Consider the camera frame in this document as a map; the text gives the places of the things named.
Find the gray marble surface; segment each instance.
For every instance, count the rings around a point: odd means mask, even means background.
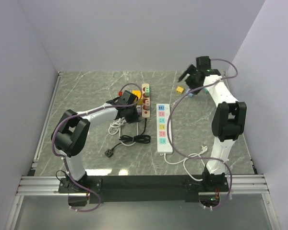
[[[62,160],[51,152],[50,135],[64,111],[85,111],[102,105],[105,101],[118,95],[120,88],[134,82],[139,85],[149,83],[151,90],[151,118],[148,119],[146,134],[152,137],[150,144],[135,144],[131,147],[120,145],[111,158],[104,152],[119,141],[119,136],[110,136],[110,122],[91,130],[82,155],[84,167],[88,174],[94,175],[171,175],[186,174],[182,163],[168,165],[163,156],[157,153],[156,145],[156,104],[167,103],[171,106],[181,97],[176,88],[181,85],[187,89],[185,82],[177,83],[182,72],[64,72],[60,77],[55,100],[50,113],[45,139],[40,149],[36,176],[53,176],[59,169],[64,169]],[[201,91],[193,98],[186,97],[177,107],[172,118],[172,135],[178,149],[185,154],[201,151],[201,145],[208,146],[210,156],[214,142],[211,122],[215,113],[211,96]],[[139,124],[143,130],[144,120]],[[126,135],[136,134],[136,124],[126,124],[122,128]],[[168,156],[171,162],[182,157],[173,153]],[[234,174],[253,174],[252,162],[243,136],[233,146],[229,156],[229,166]],[[192,174],[201,174],[203,166],[199,160],[188,160],[187,168]]]

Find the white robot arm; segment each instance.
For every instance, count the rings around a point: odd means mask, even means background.
[[[220,80],[221,76],[218,75],[210,75],[205,78],[204,85],[209,85],[217,80]],[[210,86],[206,88],[210,93],[212,99],[214,100],[216,106],[219,104],[226,102],[230,104],[235,104],[238,100],[229,92],[228,88],[224,84],[224,82],[219,82],[216,85]],[[235,144],[236,140],[227,139],[221,141],[219,137],[215,137],[215,142],[213,144],[211,157],[222,159],[223,161],[227,161],[231,147]],[[206,165],[208,171],[211,174],[222,174],[225,172],[225,166],[222,162],[216,160],[209,160]]]
[[[216,113],[212,121],[212,132],[215,136],[211,157],[218,158],[226,162],[238,136],[244,131],[246,104],[239,102],[228,90],[217,69],[211,69],[210,58],[208,56],[198,57],[196,67],[190,65],[188,69],[179,77],[181,81],[185,76],[190,89],[195,89],[205,85],[212,99],[216,104]],[[226,172],[221,161],[209,160],[206,165],[210,174],[220,175]]]
[[[86,141],[88,131],[104,122],[113,121],[119,118],[125,118],[128,123],[138,122],[138,113],[135,105],[129,107],[112,107],[113,105],[129,105],[134,103],[136,95],[125,91],[121,97],[117,97],[103,104],[100,107],[85,111],[74,112],[67,110],[59,121],[59,124],[72,115],[87,114],[70,119],[57,132],[55,137],[55,146],[62,156],[66,157],[67,166],[74,180],[79,181],[86,175],[83,167],[81,150]],[[93,110],[104,108],[98,112],[89,114]]]

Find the white cable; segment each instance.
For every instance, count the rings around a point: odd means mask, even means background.
[[[111,124],[110,124],[110,127],[108,129],[108,133],[110,135],[115,135],[117,133],[119,133],[119,137],[120,137],[120,130],[121,130],[121,127],[124,126],[126,123],[126,120],[125,118],[119,118],[117,121],[113,121]],[[137,122],[136,123],[136,135],[139,135],[139,123]],[[132,146],[135,144],[135,142],[131,143],[131,144],[125,144],[124,142],[120,141],[122,145],[124,146]]]
[[[198,157],[200,157],[202,154],[204,154],[205,152],[207,152],[207,150],[208,150],[208,147],[207,147],[207,146],[202,146],[202,151],[201,151],[200,153],[191,153],[191,154],[189,155],[189,157],[193,157],[193,156],[198,156]],[[167,155],[164,154],[164,160],[165,160],[166,163],[168,163],[168,164],[179,164],[179,163],[182,163],[182,162],[183,162],[183,167],[184,167],[184,170],[186,171],[186,173],[187,173],[193,180],[195,180],[195,181],[202,181],[202,179],[196,179],[196,178],[194,178],[194,177],[189,173],[189,171],[187,170],[185,163],[186,163],[186,161],[187,161],[188,159],[190,159],[190,158],[187,158],[187,157],[186,157],[186,158],[184,158],[183,160],[181,160],[181,161],[179,161],[179,162],[171,163],[171,162],[168,162],[168,161],[167,161]]]

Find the beige power strip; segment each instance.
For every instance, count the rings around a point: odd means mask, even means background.
[[[149,118],[150,117],[150,88],[149,84],[142,84],[142,117]]]

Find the white power strip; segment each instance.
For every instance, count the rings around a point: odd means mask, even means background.
[[[170,113],[169,104],[157,104],[157,152],[172,154],[173,148],[168,141],[167,123]],[[172,140],[171,122],[169,122],[169,137]]]

